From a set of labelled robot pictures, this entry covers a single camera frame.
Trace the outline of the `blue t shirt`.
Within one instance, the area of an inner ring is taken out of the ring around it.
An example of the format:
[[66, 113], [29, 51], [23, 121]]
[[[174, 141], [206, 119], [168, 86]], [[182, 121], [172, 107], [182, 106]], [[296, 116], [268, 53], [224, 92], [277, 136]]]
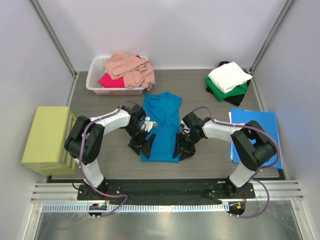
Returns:
[[143, 109], [150, 120], [157, 123], [149, 137], [155, 134], [150, 157], [142, 155], [142, 162], [178, 163], [179, 158], [173, 157], [176, 145], [176, 134], [180, 132], [180, 106], [182, 98], [170, 92], [146, 94]]

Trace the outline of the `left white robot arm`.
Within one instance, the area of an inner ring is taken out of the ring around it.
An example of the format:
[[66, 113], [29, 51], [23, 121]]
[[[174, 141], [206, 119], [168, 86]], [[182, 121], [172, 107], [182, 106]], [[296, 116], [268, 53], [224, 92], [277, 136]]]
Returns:
[[152, 121], [139, 104], [128, 107], [123, 103], [110, 113], [91, 118], [81, 115], [76, 119], [65, 140], [64, 149], [76, 160], [90, 196], [95, 200], [101, 200], [104, 196], [124, 197], [107, 194], [105, 177], [98, 163], [104, 136], [114, 130], [124, 129], [130, 136], [128, 147], [138, 156], [149, 159], [156, 138], [151, 130], [157, 127], [158, 123]]

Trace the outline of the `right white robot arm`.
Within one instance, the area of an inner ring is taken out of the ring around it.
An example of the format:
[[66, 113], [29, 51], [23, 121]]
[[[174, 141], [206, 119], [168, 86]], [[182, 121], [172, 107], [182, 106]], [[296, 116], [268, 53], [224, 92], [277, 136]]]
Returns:
[[233, 143], [240, 163], [225, 180], [225, 193], [237, 198], [263, 168], [272, 167], [280, 160], [280, 148], [261, 125], [251, 120], [235, 124], [214, 119], [201, 119], [193, 111], [181, 121], [182, 130], [176, 134], [173, 158], [180, 161], [196, 153], [196, 144], [202, 139], [219, 139]]

